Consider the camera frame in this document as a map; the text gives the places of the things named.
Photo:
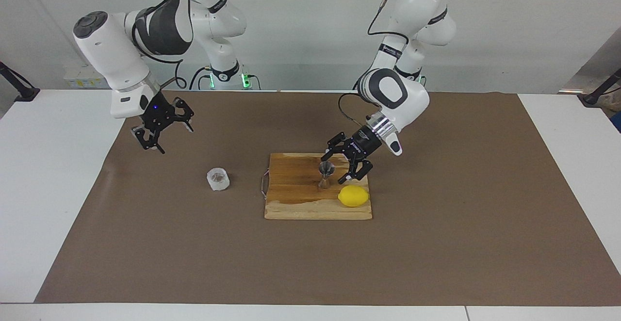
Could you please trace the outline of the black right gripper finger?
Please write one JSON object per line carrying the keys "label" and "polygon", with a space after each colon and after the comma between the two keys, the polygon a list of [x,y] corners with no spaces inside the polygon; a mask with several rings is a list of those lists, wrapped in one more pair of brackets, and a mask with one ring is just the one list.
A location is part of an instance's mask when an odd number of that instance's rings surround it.
{"label": "black right gripper finger", "polygon": [[131,132],[143,149],[158,149],[160,153],[165,154],[164,149],[158,143],[161,129],[150,130],[145,125],[140,125],[133,127]]}
{"label": "black right gripper finger", "polygon": [[171,124],[174,122],[183,123],[189,132],[194,132],[195,129],[191,126],[191,118],[194,115],[195,113],[185,100],[175,97],[169,109],[169,122]]}

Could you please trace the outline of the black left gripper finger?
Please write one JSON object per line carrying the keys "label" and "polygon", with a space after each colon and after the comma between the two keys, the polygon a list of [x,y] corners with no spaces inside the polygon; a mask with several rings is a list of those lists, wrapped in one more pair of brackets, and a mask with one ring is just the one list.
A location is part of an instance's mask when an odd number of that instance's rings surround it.
{"label": "black left gripper finger", "polygon": [[350,142],[350,139],[348,139],[346,134],[344,134],[343,132],[340,132],[335,137],[328,140],[326,152],[321,157],[321,162],[328,161],[336,154],[344,155],[348,162],[350,162]]}
{"label": "black left gripper finger", "polygon": [[339,166],[346,168],[346,173],[339,178],[339,184],[345,184],[349,180],[363,180],[373,168],[373,164],[365,157],[339,157]]}

